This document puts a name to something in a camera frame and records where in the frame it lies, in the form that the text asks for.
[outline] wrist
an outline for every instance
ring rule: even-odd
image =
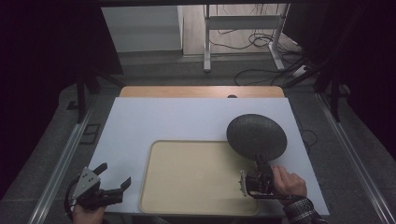
[[[307,198],[301,198],[283,208],[291,224],[317,223],[320,215],[315,211],[314,205]]]

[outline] white tabletop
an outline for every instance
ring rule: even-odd
[[[90,168],[107,162],[101,189],[117,189],[129,176],[123,203],[107,212],[142,213],[140,192],[151,145],[158,140],[227,141],[234,118],[261,114],[277,122],[288,138],[285,153],[270,164],[285,166],[306,182],[308,198],[320,215],[329,215],[287,98],[117,98]],[[279,202],[261,200],[257,216],[283,217]]]

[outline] table leg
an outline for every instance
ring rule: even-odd
[[[282,33],[283,24],[285,23],[286,14],[288,13],[289,5],[290,4],[286,4],[282,12],[280,13],[279,23],[277,25],[277,28],[275,29],[273,41],[268,45],[268,48],[271,51],[271,55],[274,58],[276,68],[279,71],[285,70],[285,66],[283,65],[282,59],[279,56],[279,52],[277,50],[277,43],[279,42],[279,37],[280,34]]]
[[[205,14],[205,52],[204,52],[204,71],[210,72],[210,41],[209,41],[209,23],[210,23],[210,14],[209,14],[210,5],[206,5],[206,14]]]

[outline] black frying pan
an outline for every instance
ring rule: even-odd
[[[230,146],[239,155],[256,160],[271,161],[283,154],[288,140],[283,129],[273,120],[257,114],[246,114],[233,119],[227,128]]]

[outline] metal rail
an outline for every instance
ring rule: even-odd
[[[58,192],[58,189],[64,179],[64,174],[66,173],[70,161],[72,160],[73,155],[76,151],[79,139],[81,138],[84,129],[88,123],[88,120],[91,117],[95,102],[96,96],[93,96],[87,105],[88,110],[85,117],[83,118],[81,123],[76,124],[69,139],[67,140],[64,151],[59,158],[58,163],[56,164],[54,171],[52,172],[52,175],[49,178],[47,186],[44,188],[43,194],[41,195],[37,205],[35,206],[35,210],[33,211],[32,216],[29,219],[29,224],[43,223],[46,219],[53,199],[55,198],[56,193]]]
[[[387,201],[380,192],[376,183],[373,181],[373,179],[370,177],[369,173],[367,172],[367,169],[365,168],[363,162],[361,161],[361,158],[356,152],[356,149],[354,148],[349,138],[347,137],[347,134],[344,131],[342,124],[337,122],[335,118],[332,116],[332,113],[329,109],[330,106],[326,97],[323,94],[317,94],[317,97],[321,103],[321,107],[328,121],[332,126],[332,129],[334,130],[335,135],[337,136],[339,142],[341,143],[346,153],[346,157],[349,159],[352,168],[355,171],[356,176],[358,177],[364,190],[366,191],[382,223],[395,224],[396,223],[395,218],[389,210]]]

